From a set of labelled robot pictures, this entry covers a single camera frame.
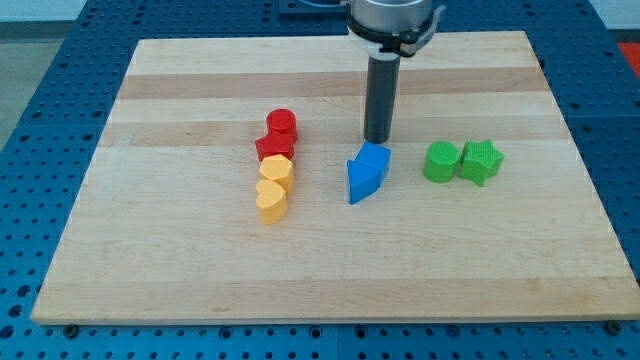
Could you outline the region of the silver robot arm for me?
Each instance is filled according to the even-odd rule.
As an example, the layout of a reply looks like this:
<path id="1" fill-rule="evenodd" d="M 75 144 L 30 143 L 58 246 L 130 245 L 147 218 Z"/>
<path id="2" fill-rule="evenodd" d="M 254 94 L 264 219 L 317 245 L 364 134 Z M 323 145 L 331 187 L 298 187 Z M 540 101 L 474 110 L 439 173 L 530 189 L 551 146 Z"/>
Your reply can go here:
<path id="1" fill-rule="evenodd" d="M 413 57 L 427 45 L 444 17 L 432 0 L 352 0 L 347 26 L 352 40 L 379 61 Z"/>

